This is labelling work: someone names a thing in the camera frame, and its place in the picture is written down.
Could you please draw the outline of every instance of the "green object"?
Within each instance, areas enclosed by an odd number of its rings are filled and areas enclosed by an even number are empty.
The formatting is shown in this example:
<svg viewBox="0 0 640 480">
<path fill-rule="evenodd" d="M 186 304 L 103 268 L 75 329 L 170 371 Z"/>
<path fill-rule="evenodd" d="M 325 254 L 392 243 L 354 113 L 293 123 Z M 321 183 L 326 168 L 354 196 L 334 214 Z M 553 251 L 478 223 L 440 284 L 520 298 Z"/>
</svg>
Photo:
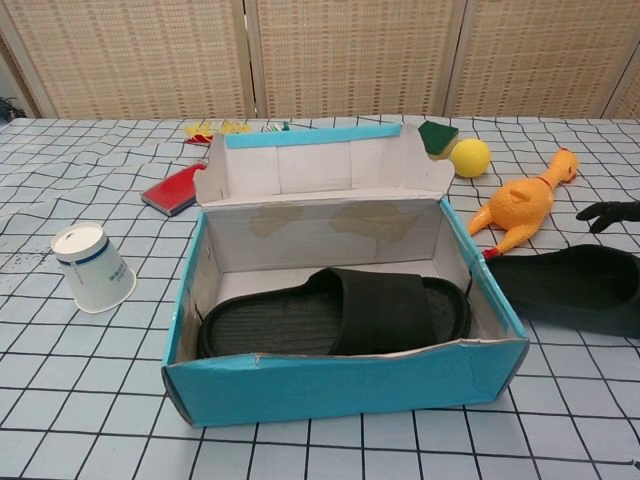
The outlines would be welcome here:
<svg viewBox="0 0 640 480">
<path fill-rule="evenodd" d="M 458 129 L 440 123 L 426 121 L 418 128 L 424 148 L 431 158 L 439 160 L 451 153 L 458 139 Z"/>
</svg>

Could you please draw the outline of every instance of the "red book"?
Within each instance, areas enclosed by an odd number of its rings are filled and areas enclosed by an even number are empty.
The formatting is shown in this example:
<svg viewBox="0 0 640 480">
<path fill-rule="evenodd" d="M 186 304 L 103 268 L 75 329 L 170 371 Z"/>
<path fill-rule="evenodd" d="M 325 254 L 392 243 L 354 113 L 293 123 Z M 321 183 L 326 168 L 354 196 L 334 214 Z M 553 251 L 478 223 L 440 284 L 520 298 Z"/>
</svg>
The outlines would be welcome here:
<svg viewBox="0 0 640 480">
<path fill-rule="evenodd" d="M 196 201 L 196 188 L 193 185 L 193 175 L 196 170 L 207 168 L 202 163 L 196 163 L 170 177 L 141 194 L 142 201 L 171 217 Z"/>
</svg>

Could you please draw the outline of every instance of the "white paper cup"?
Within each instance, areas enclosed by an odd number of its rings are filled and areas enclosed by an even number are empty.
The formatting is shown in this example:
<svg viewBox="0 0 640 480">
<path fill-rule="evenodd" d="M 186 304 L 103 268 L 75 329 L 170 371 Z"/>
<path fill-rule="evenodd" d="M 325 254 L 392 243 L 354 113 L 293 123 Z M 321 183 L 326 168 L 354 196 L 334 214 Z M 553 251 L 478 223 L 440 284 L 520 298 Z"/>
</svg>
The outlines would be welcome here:
<svg viewBox="0 0 640 480">
<path fill-rule="evenodd" d="M 135 273 L 97 223 L 65 228 L 51 240 L 51 249 L 82 311 L 109 310 L 122 303 L 136 286 Z"/>
</svg>

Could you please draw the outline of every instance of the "grid pattern tablecloth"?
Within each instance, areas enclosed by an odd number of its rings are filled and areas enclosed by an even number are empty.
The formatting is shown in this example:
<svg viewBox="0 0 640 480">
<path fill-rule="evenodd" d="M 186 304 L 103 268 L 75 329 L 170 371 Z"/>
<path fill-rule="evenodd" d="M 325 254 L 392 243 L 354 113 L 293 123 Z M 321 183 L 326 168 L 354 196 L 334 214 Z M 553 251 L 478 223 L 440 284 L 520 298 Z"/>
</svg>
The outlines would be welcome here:
<svg viewBox="0 0 640 480">
<path fill-rule="evenodd" d="M 396 121 L 424 118 L 292 125 Z M 0 477 L 640 479 L 640 342 L 526 320 L 529 354 L 490 405 L 188 427 L 159 368 L 198 209 L 168 220 L 140 201 L 140 191 L 207 156 L 182 143 L 188 123 L 17 120 L 0 132 Z M 579 176 L 558 188 L 553 214 L 514 253 L 588 242 L 640 253 L 640 224 L 594 236 L 575 220 L 594 201 L 640 199 L 638 121 L 453 124 L 493 152 L 488 174 L 451 186 L 464 221 L 503 182 L 541 172 L 562 145 L 579 155 Z M 138 272 L 130 299 L 107 313 L 76 309 L 49 250 L 79 220 L 102 223 Z M 489 247 L 499 235 L 487 230 L 476 241 Z"/>
</svg>

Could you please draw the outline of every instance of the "black slipper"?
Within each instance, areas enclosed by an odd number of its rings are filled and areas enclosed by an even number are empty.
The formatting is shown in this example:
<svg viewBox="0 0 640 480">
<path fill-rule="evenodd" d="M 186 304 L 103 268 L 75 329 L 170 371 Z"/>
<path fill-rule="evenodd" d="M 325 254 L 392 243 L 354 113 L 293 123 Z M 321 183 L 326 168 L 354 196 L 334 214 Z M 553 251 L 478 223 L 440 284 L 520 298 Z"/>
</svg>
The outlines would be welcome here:
<svg viewBox="0 0 640 480">
<path fill-rule="evenodd" d="M 516 312 L 604 335 L 640 337 L 640 268 L 630 253 L 578 245 L 487 262 Z"/>
<path fill-rule="evenodd" d="M 198 356 L 400 352 L 464 337 L 470 319 L 466 297 L 447 280 L 326 268 L 304 285 L 215 307 Z"/>
</svg>

